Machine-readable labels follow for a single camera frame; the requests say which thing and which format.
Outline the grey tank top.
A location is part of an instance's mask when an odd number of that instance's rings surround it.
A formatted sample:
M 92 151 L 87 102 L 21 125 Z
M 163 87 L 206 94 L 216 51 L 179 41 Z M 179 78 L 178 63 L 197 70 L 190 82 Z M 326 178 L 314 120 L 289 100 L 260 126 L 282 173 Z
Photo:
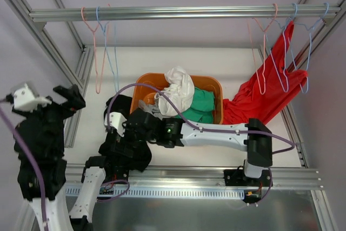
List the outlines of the grey tank top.
M 158 104 L 146 104 L 143 100 L 138 101 L 138 107 L 141 108 L 144 112 L 150 113 L 152 116 L 162 120 L 164 116 L 161 114 Z

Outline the black tank top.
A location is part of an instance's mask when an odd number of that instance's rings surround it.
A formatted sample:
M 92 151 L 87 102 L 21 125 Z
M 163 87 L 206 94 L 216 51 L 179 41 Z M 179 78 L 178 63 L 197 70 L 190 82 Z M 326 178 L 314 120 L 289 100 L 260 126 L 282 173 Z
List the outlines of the black tank top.
M 131 103 L 131 97 L 119 95 L 114 103 L 111 103 L 111 99 L 109 99 L 106 106 L 111 107 L 111 112 L 119 112 L 125 118 L 128 118 Z M 136 144 L 130 144 L 122 139 L 116 130 L 107 133 L 105 141 L 101 144 L 98 152 L 109 158 L 115 166 L 140 172 L 147 168 L 152 159 L 151 150 L 146 142 L 139 141 Z

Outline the white tank top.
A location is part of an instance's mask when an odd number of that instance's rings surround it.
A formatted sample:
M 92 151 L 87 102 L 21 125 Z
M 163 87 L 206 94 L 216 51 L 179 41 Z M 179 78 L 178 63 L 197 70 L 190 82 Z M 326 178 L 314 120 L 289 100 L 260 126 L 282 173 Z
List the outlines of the white tank top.
M 182 67 L 176 66 L 166 72 L 164 78 L 169 83 L 169 86 L 161 90 L 161 92 L 173 103 L 180 113 L 188 110 L 195 93 L 195 86 L 191 76 Z M 155 93 L 154 99 L 162 116 L 174 117 L 178 115 L 178 112 L 163 95 Z

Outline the green tank top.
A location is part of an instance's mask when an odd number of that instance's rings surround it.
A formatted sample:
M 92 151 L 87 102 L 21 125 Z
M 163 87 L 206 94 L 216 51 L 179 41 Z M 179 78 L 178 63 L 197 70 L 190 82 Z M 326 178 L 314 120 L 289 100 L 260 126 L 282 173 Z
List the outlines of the green tank top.
M 215 110 L 214 93 L 195 87 L 192 104 L 182 115 L 196 123 L 212 124 L 214 122 L 213 111 Z

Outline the red tank top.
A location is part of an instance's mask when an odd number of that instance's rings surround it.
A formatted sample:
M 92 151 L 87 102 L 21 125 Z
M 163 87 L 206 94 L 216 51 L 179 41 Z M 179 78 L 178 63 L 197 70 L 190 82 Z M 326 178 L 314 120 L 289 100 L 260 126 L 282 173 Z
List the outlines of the red tank top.
M 305 86 L 308 72 L 289 72 L 285 67 L 294 28 L 294 22 L 289 22 L 264 64 L 240 86 L 232 100 L 223 100 L 223 124 L 247 123 L 250 118 L 267 124 L 301 92 L 299 84 Z

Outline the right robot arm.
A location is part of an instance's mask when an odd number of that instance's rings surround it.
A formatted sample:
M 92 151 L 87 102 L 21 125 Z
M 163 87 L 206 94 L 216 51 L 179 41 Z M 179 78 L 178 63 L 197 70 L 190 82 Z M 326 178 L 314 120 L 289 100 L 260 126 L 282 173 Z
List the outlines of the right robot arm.
M 181 118 L 159 119 L 137 108 L 124 117 L 120 112 L 104 116 L 109 133 L 116 133 L 115 150 L 131 157 L 140 142 L 165 148 L 217 146 L 236 149 L 247 154 L 240 169 L 226 173 L 229 186 L 264 186 L 272 166 L 271 131 L 258 119 L 248 123 L 221 125 L 193 123 Z

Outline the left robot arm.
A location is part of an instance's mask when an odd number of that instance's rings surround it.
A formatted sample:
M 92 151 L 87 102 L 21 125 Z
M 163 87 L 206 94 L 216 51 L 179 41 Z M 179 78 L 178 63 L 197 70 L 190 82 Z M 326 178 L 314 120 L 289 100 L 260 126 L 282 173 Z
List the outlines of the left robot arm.
M 102 156 L 86 161 L 82 187 L 71 210 L 66 205 L 67 162 L 64 157 L 64 121 L 85 107 L 77 85 L 53 91 L 66 99 L 58 104 L 41 96 L 31 83 L 12 89 L 12 112 L 23 116 L 14 133 L 14 150 L 21 162 L 17 181 L 39 222 L 40 230 L 92 230 L 92 215 L 102 183 L 112 169 Z

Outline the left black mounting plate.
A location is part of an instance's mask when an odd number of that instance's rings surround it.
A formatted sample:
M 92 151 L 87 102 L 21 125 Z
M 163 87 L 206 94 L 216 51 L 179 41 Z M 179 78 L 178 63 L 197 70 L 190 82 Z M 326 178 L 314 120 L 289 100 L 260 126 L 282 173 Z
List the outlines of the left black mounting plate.
M 107 173 L 109 182 L 113 184 L 125 184 L 129 178 L 129 169 L 124 167 L 111 167 Z

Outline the black mounting plate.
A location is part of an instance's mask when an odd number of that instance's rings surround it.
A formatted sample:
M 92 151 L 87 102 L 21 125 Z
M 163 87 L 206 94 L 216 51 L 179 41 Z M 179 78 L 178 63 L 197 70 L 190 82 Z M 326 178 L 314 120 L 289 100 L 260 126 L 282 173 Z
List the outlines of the black mounting plate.
M 129 169 L 124 167 L 111 167 L 107 173 L 109 182 L 113 184 L 125 184 L 129 178 Z
M 229 187 L 268 187 L 271 184 L 269 170 L 263 170 L 258 179 L 246 177 L 242 168 L 226 169 L 223 174 L 225 185 Z

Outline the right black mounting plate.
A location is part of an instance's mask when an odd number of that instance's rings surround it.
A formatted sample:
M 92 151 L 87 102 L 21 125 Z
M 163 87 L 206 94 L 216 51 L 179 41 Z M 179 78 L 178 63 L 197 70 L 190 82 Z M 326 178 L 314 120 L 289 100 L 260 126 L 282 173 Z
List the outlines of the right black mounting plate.
M 229 187 L 268 187 L 271 184 L 269 170 L 263 170 L 258 179 L 246 177 L 242 168 L 226 169 L 223 174 L 225 185 Z

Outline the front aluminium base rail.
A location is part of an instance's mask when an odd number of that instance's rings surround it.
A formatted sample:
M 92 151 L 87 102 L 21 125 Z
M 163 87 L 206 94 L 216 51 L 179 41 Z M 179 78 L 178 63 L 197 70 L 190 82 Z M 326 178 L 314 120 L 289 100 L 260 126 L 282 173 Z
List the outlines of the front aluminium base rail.
M 225 184 L 225 167 L 149 166 L 144 172 L 130 171 L 128 180 L 135 187 L 217 187 Z M 319 171 L 311 168 L 272 168 L 274 189 L 322 190 Z

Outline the aluminium hanging rail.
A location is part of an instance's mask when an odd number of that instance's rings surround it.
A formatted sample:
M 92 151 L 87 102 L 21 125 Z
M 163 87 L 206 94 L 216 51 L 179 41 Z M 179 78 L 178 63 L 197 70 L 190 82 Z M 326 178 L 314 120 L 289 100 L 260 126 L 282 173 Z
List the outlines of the aluminium hanging rail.
M 37 9 L 29 13 L 34 22 L 116 21 L 144 19 L 207 19 L 207 18 L 334 18 L 341 7 L 336 4 L 289 4 L 261 6 L 200 7 L 112 7 Z

